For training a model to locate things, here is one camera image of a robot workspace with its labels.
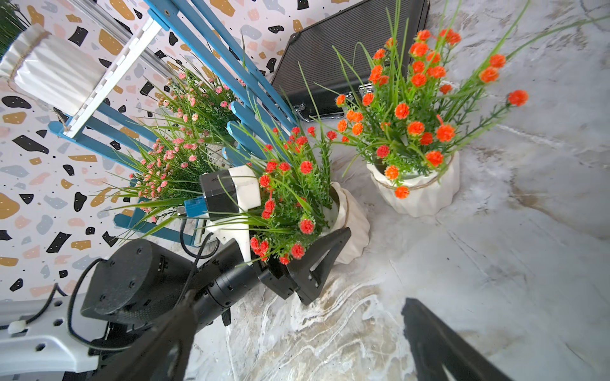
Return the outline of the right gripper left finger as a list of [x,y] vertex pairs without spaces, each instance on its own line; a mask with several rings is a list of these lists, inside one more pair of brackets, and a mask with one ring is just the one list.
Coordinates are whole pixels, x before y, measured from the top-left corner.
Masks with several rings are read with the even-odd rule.
[[183,380],[196,328],[194,296],[187,295],[157,325],[92,379]]

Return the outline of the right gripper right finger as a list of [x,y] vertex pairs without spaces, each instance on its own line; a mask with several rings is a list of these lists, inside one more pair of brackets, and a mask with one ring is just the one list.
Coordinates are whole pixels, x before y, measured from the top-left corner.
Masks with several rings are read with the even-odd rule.
[[467,341],[416,298],[402,309],[418,380],[508,380]]

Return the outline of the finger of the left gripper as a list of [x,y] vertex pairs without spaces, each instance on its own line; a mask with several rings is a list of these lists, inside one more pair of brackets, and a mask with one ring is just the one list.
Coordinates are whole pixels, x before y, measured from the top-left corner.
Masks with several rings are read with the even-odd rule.
[[300,260],[287,266],[295,292],[303,305],[310,305],[322,293],[335,260],[351,237],[350,228],[341,228],[319,238]]

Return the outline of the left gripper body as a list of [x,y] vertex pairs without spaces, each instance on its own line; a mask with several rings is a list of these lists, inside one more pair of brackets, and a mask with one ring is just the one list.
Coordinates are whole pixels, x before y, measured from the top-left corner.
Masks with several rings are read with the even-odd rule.
[[285,266],[276,260],[247,265],[235,240],[197,268],[156,243],[137,239],[96,266],[80,312],[87,318],[138,329],[193,291],[200,328],[216,318],[230,325],[230,308],[259,284],[282,298],[295,291]]

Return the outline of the red flower pot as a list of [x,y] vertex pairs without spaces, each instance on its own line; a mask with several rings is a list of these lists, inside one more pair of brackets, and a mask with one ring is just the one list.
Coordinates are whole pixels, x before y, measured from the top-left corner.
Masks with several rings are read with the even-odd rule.
[[1,80],[74,116],[105,69],[69,41],[29,22],[11,1],[1,2]]
[[236,129],[262,153],[244,164],[257,176],[262,201],[246,213],[250,254],[287,265],[302,259],[319,238],[348,227],[351,237],[335,261],[349,264],[361,257],[370,243],[370,223],[354,196],[331,178],[331,150],[347,137],[323,127],[295,127],[284,137],[266,125],[267,140],[261,142],[243,125]]

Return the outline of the pink flower pot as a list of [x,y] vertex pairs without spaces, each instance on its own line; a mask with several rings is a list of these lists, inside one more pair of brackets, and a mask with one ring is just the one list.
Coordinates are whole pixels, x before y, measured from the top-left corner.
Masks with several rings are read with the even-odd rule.
[[204,136],[191,130],[160,135],[149,151],[130,157],[135,165],[127,184],[113,186],[142,209],[145,220],[156,223],[176,214],[184,202],[200,197],[200,176],[219,170],[211,160]]
[[221,81],[182,67],[167,80],[164,93],[157,100],[181,128],[201,133],[216,144],[235,143],[227,126],[238,122],[231,109],[237,97]]

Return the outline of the orange flower pot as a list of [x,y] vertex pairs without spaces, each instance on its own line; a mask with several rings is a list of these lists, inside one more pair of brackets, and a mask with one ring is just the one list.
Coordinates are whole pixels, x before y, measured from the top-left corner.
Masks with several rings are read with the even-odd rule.
[[515,89],[497,99],[478,122],[471,118],[519,55],[519,49],[504,49],[517,22],[472,74],[454,86],[447,76],[462,42],[457,14],[443,11],[437,32],[419,30],[413,37],[399,16],[398,11],[387,12],[389,38],[376,52],[365,54],[366,75],[340,59],[349,92],[336,96],[345,116],[327,137],[356,149],[395,211],[421,217],[452,203],[459,152],[532,99],[527,91]]

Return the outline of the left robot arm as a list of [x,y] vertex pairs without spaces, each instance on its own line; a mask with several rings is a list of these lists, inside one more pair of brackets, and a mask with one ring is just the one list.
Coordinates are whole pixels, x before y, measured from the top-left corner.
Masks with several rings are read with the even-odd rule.
[[310,304],[321,294],[351,231],[318,239],[304,256],[258,262],[229,241],[209,260],[188,260],[137,239],[82,274],[84,294],[53,287],[41,307],[1,308],[1,373],[60,372],[66,380],[181,380],[195,335],[258,285]]

